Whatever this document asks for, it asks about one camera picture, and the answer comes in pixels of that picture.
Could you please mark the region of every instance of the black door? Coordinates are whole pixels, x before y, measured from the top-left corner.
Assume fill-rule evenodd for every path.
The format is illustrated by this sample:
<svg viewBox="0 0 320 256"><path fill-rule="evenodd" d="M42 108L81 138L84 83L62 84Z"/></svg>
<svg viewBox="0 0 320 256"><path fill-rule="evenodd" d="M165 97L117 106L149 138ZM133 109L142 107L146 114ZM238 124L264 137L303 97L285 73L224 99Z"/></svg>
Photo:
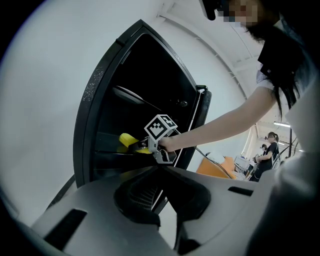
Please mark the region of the black door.
<svg viewBox="0 0 320 256"><path fill-rule="evenodd" d="M194 129L204 124L210 100L167 42L139 20L108 49L83 93L73 138L77 186L155 165L152 155L128 153L119 136L143 139L157 114L169 115L180 133ZM194 149L176 153L173 164L186 169Z"/></svg>

